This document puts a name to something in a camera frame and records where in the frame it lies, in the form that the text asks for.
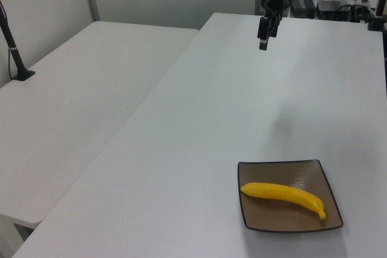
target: yellow banana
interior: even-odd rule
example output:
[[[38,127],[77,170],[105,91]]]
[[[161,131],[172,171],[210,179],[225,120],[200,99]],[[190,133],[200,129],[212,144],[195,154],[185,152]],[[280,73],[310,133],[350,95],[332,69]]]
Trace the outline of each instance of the yellow banana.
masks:
[[[242,186],[241,191],[256,198],[280,199],[283,201],[294,202],[295,204],[315,211],[320,219],[325,220],[324,204],[317,196],[308,193],[305,190],[280,184],[251,182]]]

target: black cable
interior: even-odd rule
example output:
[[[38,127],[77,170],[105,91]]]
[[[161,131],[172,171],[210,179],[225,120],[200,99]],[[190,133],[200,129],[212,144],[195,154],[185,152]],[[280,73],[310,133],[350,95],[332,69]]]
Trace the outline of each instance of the black cable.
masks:
[[[7,17],[7,13],[5,12],[5,8],[4,6],[2,6],[2,3],[1,3],[1,0],[0,0],[0,8],[1,8],[1,11],[3,12],[4,16],[5,16],[5,21],[7,22],[8,24],[8,17]]]
[[[8,49],[8,75],[10,76],[10,79],[13,80],[13,77],[11,76],[11,50]]]
[[[348,7],[352,7],[352,5],[351,4],[344,4],[344,5],[340,6],[338,9],[336,9],[335,11],[339,11],[340,9],[342,9],[344,7],[348,8]]]
[[[5,21],[8,24],[8,16],[7,13],[5,12],[4,6],[2,6],[1,0],[0,0],[0,8],[1,12],[4,14]],[[10,79],[13,80],[11,76],[11,50],[8,48],[8,75],[10,76]]]

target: square plate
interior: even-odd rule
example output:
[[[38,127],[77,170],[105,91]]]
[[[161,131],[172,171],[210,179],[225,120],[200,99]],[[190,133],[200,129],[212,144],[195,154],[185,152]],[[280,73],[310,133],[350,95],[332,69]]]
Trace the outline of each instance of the square plate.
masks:
[[[241,187],[249,182],[269,182],[296,187],[318,196],[325,220],[301,205],[247,196]],[[256,231],[303,233],[340,228],[343,220],[319,160],[238,164],[239,201],[246,228]]]

